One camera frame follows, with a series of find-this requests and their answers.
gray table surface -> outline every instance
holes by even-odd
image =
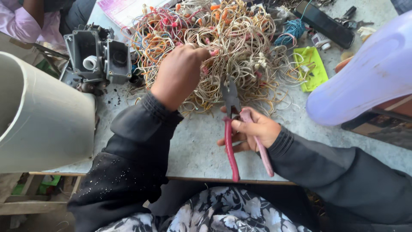
[[[396,11],[390,0],[338,0],[334,5],[322,8],[331,17],[340,17],[345,11],[355,5],[358,10],[355,20],[372,21],[372,27],[378,29],[383,24],[396,17]],[[115,30],[115,39],[126,41],[119,33],[119,27],[108,19],[99,6],[95,5],[89,23],[94,22],[104,28],[112,27]],[[301,39],[299,47],[312,46],[309,39]],[[356,52],[361,46],[357,36],[351,48]],[[340,62],[340,49],[336,45],[320,55],[324,62],[329,78],[335,74],[334,67]],[[96,129],[94,155],[105,147],[112,136],[109,130],[110,122],[127,104],[124,100],[125,85],[109,85],[108,93],[97,98],[98,115],[100,122]],[[396,147],[372,138],[342,130],[340,126],[326,127],[314,123],[305,111],[308,93],[303,93],[300,87],[288,88],[289,96],[296,104],[286,110],[279,110],[281,117],[275,120],[282,123],[292,132],[309,140],[315,140],[334,147],[360,147],[372,156],[379,159],[391,168],[404,171],[412,175],[412,151]],[[278,109],[284,108],[281,103]],[[213,109],[214,118],[207,114],[192,114],[177,126],[171,141],[169,153],[168,177],[178,178],[214,178],[231,179],[227,155],[222,147],[216,145],[216,140],[223,136],[224,124],[221,121],[223,114],[217,108]],[[242,152],[236,155],[242,180],[286,181],[275,175],[270,178],[263,167],[262,161],[253,152]],[[49,172],[87,173],[91,161],[79,162],[73,165],[49,170]]]

black jacket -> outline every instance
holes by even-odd
[[[166,171],[170,139],[183,117],[150,93],[114,119],[114,135],[68,204],[76,231],[92,232],[133,213],[150,213]],[[282,127],[268,149],[274,171],[317,193],[336,231],[412,231],[412,178],[363,150],[308,141]]]

wire pile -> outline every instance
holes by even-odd
[[[150,7],[150,12],[144,9],[143,13],[127,31],[135,31],[130,39],[138,54],[136,70],[144,75],[147,90],[155,82],[162,60],[175,46],[196,43],[212,55],[203,62],[199,85],[182,103],[182,113],[203,113],[223,102],[220,80],[230,77],[242,105],[270,116],[276,110],[274,103],[287,95],[278,80],[286,84],[303,81],[285,75],[298,72],[289,62],[285,46],[271,49],[276,27],[262,6],[247,7],[242,0],[222,1],[220,5],[213,5],[212,0],[185,0],[172,9]]]

purple plastic object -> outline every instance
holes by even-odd
[[[373,33],[353,59],[308,97],[321,125],[339,125],[388,100],[412,94],[412,11]]]

hand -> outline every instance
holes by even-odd
[[[162,61],[150,91],[168,110],[177,110],[197,87],[202,61],[210,57],[204,48],[178,46]]]
[[[258,113],[256,110],[250,107],[245,107],[250,110],[250,116],[255,123],[245,123],[239,120],[232,121],[232,131],[236,132],[232,135],[232,142],[241,142],[240,144],[233,146],[233,152],[243,152],[252,150],[258,152],[258,146],[253,136],[258,136],[262,145],[269,148],[278,137],[281,132],[281,126],[266,117],[263,114]],[[226,113],[226,107],[221,107],[220,110]],[[218,140],[219,146],[225,145],[225,139]]]

